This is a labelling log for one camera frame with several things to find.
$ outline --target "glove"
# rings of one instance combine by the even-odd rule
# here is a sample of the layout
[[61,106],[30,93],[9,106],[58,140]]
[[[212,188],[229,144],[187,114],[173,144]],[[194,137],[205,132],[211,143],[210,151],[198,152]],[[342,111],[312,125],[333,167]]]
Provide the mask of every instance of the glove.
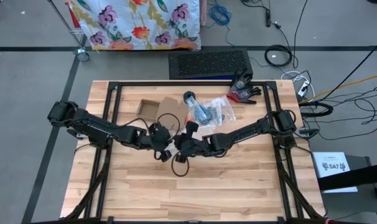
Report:
[[246,74],[246,71],[247,69],[242,70],[240,75],[238,74],[239,71],[235,72],[227,97],[236,103],[255,104],[256,101],[249,100],[249,98],[254,95],[261,95],[261,90],[250,84],[252,75]]

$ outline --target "wooden table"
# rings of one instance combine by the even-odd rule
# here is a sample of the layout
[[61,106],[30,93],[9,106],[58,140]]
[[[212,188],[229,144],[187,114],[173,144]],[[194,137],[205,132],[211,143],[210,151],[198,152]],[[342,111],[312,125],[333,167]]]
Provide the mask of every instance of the wooden table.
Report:
[[[292,110],[297,116],[297,127],[301,127],[292,82],[276,82],[282,108]],[[99,117],[103,113],[107,86],[107,81],[94,81],[86,106]],[[181,100],[188,90],[202,101],[225,95],[228,86],[124,86],[117,124],[136,118],[142,98],[160,101],[169,96]],[[266,114],[264,97],[254,99],[258,104],[231,102],[237,120],[215,132],[230,132],[262,118]],[[133,125],[144,127],[141,122]],[[299,146],[308,149],[303,139],[296,140]],[[78,146],[87,143],[87,140],[79,141]],[[94,155],[95,149],[89,146],[76,153],[61,217],[68,215],[87,191]],[[325,211],[310,154],[294,148],[292,160],[300,191],[323,215]],[[114,216],[115,220],[276,221],[278,216],[285,216],[270,135],[240,142],[223,158],[191,158],[190,172],[185,177],[172,173],[170,161],[154,160],[152,151],[137,151],[115,142],[110,169],[103,220]],[[292,214],[296,216],[293,196],[290,190],[288,192]],[[92,204],[92,216],[97,195]]]

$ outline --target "wheel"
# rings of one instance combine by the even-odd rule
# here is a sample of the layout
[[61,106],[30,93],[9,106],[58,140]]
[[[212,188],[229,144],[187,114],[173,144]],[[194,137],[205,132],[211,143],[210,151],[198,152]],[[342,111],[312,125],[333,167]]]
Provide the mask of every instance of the wheel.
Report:
[[80,52],[80,53],[77,53],[77,58],[81,62],[86,62],[87,60],[89,60],[90,56],[88,52]]

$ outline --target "black grate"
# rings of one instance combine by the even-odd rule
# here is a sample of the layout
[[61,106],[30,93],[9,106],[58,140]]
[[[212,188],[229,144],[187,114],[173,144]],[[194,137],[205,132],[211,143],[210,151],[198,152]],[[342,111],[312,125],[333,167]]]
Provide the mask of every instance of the black grate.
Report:
[[234,75],[245,68],[247,73],[253,73],[246,49],[169,54],[170,79]]

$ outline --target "cardboard box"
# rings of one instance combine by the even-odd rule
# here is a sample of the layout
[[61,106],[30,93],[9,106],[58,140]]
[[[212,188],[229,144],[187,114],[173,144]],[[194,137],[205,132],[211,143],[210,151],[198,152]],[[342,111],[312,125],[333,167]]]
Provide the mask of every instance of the cardboard box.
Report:
[[[136,111],[136,116],[145,119],[146,121],[156,122],[158,118],[165,113],[175,115],[179,119],[180,128],[184,128],[187,105],[183,101],[179,103],[177,100],[170,97],[165,97],[160,103],[142,99],[139,108]],[[159,119],[159,122],[168,130],[177,130],[177,127],[179,126],[176,119],[167,114]]]

